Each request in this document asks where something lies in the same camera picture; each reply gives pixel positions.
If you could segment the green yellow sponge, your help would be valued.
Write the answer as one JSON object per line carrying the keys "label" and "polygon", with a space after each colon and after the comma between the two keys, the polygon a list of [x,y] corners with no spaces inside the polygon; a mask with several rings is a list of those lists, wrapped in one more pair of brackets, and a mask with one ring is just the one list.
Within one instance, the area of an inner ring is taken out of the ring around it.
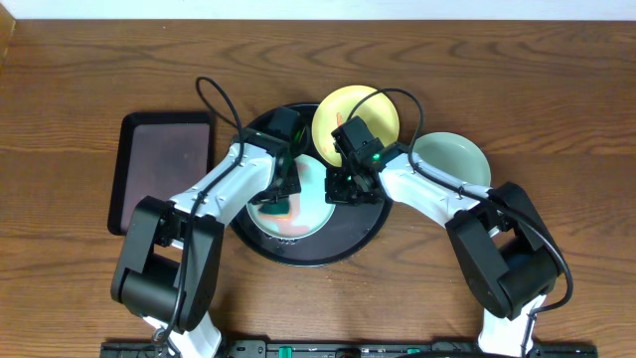
{"label": "green yellow sponge", "polygon": [[291,204],[288,197],[276,199],[273,202],[262,204],[257,212],[265,216],[284,217],[291,213]]}

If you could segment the light green plate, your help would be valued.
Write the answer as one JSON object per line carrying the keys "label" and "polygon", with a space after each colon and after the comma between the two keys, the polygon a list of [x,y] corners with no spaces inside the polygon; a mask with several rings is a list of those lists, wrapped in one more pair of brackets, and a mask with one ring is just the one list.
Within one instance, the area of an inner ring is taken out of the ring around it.
{"label": "light green plate", "polygon": [[317,159],[300,155],[295,158],[301,192],[288,196],[291,213],[284,217],[261,215],[262,205],[247,205],[247,212],[256,226],[266,234],[283,240],[296,240],[313,235],[331,218],[334,204],[325,201],[326,167]]}
{"label": "light green plate", "polygon": [[428,164],[458,179],[471,184],[491,185],[491,169],[485,154],[459,134],[425,134],[415,142],[413,151]]}

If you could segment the yellow plate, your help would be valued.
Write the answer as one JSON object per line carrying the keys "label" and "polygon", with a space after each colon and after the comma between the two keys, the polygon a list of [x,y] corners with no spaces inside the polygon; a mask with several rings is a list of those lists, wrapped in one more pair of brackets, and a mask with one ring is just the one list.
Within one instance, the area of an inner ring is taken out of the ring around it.
{"label": "yellow plate", "polygon": [[[319,103],[312,119],[312,139],[319,155],[330,165],[342,166],[331,132],[347,120],[359,101],[374,91],[376,89],[362,85],[346,86],[331,92]],[[359,116],[384,146],[398,140],[398,112],[385,94],[367,99],[355,110],[354,116]]]}

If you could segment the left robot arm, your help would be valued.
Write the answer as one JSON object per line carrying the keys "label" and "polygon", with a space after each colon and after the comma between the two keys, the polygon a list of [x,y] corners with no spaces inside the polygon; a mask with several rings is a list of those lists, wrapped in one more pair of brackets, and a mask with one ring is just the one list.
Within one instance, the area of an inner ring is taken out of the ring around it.
{"label": "left robot arm", "polygon": [[193,187],[135,207],[111,297],[154,327],[147,357],[213,357],[222,341],[208,313],[227,225],[250,202],[300,189],[294,163],[303,132],[244,129],[227,156]]}

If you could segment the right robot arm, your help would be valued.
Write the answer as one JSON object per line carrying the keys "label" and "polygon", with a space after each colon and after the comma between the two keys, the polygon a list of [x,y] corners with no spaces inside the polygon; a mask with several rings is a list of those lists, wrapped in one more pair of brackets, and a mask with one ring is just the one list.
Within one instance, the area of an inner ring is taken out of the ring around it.
{"label": "right robot arm", "polygon": [[538,314],[559,276],[571,272],[526,191],[508,182],[473,184],[433,166],[412,148],[365,139],[339,143],[342,164],[330,175],[329,197],[346,204],[390,199],[406,204],[446,230],[462,274],[484,308],[479,348],[526,357]]}

